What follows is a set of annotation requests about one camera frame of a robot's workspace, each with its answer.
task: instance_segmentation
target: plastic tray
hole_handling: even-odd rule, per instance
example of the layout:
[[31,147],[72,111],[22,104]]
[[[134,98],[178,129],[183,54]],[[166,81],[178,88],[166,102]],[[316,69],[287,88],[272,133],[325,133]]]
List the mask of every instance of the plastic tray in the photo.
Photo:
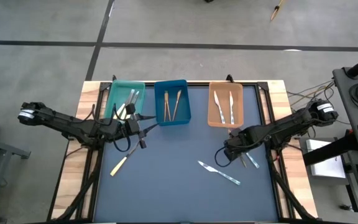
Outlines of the plastic tray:
[[[175,112],[175,105],[177,102],[177,93],[181,90],[180,98],[178,101],[178,108],[175,119],[173,114]],[[171,114],[171,121],[168,118],[168,112],[166,120],[164,121],[164,109],[165,109],[165,91],[169,94],[169,110]],[[157,122],[161,126],[186,124],[190,122],[191,112],[189,104],[189,95],[187,90],[186,80],[173,80],[165,82],[156,82],[154,85],[155,93],[155,112]]]
[[[215,103],[214,91],[221,105],[225,124],[222,123],[219,108]],[[231,124],[230,91],[233,96],[234,124]],[[211,82],[208,98],[208,125],[219,128],[238,128],[244,124],[242,85],[238,83]]]
[[139,91],[137,101],[135,103],[136,113],[142,112],[143,101],[145,96],[145,84],[144,82],[133,82],[124,80],[114,80],[111,86],[110,95],[106,105],[105,118],[110,118],[112,114],[112,106],[116,104],[116,109],[125,103],[131,90],[135,90],[135,93]]

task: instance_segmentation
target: knife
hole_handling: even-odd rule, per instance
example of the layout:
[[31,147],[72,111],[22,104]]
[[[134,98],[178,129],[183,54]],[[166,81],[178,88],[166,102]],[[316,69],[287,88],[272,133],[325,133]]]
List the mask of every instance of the knife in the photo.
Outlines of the knife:
[[258,169],[258,168],[259,168],[259,164],[255,161],[255,159],[252,158],[252,156],[251,156],[248,152],[246,152],[246,155],[247,155],[248,159],[249,159],[249,160],[253,163],[253,165],[256,167],[256,169]]
[[241,183],[238,180],[233,179],[232,177],[229,177],[228,175],[222,173],[221,171],[216,170],[213,167],[210,167],[209,165],[205,164],[204,162],[198,161],[198,163],[203,166],[206,170],[210,171],[210,172],[217,172],[218,174],[221,174],[222,176],[224,176],[225,178],[229,179],[231,182],[240,185]]
[[[136,104],[136,100],[137,100],[138,95],[139,95],[139,91],[136,92],[136,94],[134,95],[134,97],[133,97],[132,100],[131,100],[131,103],[133,103],[134,105]],[[131,117],[131,115],[128,114],[128,115],[125,117],[125,119],[129,119],[130,117]]]
[[122,118],[122,116],[124,115],[123,119],[125,119],[125,115],[126,115],[125,106],[128,105],[128,104],[131,102],[131,99],[132,99],[134,93],[135,93],[135,90],[132,89],[131,92],[129,93],[129,96],[128,96],[127,100],[125,101],[125,103],[123,103],[123,104],[119,107],[119,109],[118,109],[118,111],[117,111],[117,114],[118,114],[118,116],[119,116],[120,118]]
[[230,119],[231,119],[231,124],[234,124],[234,115],[233,115],[233,96],[231,95],[231,91],[230,91]]
[[216,91],[214,91],[214,97],[215,97],[215,103],[219,107],[219,112],[221,114],[222,124],[226,124],[224,122],[224,116],[223,116],[222,108],[221,108],[221,105],[219,104],[219,99],[218,99],[218,96],[216,95]]

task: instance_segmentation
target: wooden handle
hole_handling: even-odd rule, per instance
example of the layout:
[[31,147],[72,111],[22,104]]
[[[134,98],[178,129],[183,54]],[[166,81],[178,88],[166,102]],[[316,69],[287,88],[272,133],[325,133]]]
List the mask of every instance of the wooden handle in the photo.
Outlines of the wooden handle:
[[124,157],[121,159],[121,161],[115,166],[115,168],[111,171],[110,175],[113,177],[116,172],[119,170],[119,168],[123,165],[123,163],[127,160],[127,157]]

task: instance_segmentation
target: butter knife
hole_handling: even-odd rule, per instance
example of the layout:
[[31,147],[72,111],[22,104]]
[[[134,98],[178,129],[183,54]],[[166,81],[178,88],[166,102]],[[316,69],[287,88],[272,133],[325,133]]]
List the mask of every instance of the butter knife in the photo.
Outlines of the butter knife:
[[234,124],[234,115],[233,115],[233,96],[231,95],[231,91],[230,91],[230,119],[231,119],[231,124]]
[[226,124],[224,122],[224,116],[223,116],[223,112],[222,112],[222,108],[221,108],[221,105],[219,104],[219,100],[218,100],[218,96],[216,94],[216,91],[214,91],[214,97],[215,97],[215,103],[216,105],[219,107],[219,112],[221,114],[221,120],[222,120],[222,124]]
[[198,161],[198,163],[203,166],[206,170],[210,171],[210,172],[217,172],[218,174],[221,174],[222,176],[224,176],[225,178],[227,178],[228,180],[230,180],[231,182],[237,184],[237,185],[240,185],[241,183],[236,180],[236,179],[233,179],[232,177],[222,173],[221,171],[218,171],[216,170],[215,168],[213,167],[210,167],[209,165],[205,164],[204,162],[201,162],[201,161]]
[[258,168],[259,168],[259,164],[255,161],[255,159],[252,158],[252,156],[251,156],[248,152],[246,152],[246,155],[247,155],[248,159],[249,159],[249,160],[253,163],[253,165],[256,167],[256,169],[258,169]]

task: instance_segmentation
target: white paper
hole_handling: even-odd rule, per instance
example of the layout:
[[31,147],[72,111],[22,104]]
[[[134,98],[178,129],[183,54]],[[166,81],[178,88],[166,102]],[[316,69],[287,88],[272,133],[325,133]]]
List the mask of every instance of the white paper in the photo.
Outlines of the white paper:
[[333,107],[330,103],[325,103],[323,105],[317,106],[317,110],[321,110],[327,107]]
[[327,113],[330,111],[334,111],[334,108],[325,108],[323,111],[324,111],[324,113]]
[[[323,146],[330,144],[330,142],[306,140],[308,151],[311,152],[315,149],[319,149]],[[326,159],[323,162],[319,162],[311,166],[311,174],[315,176],[323,177],[339,177],[346,178],[343,169],[342,159],[340,156]]]

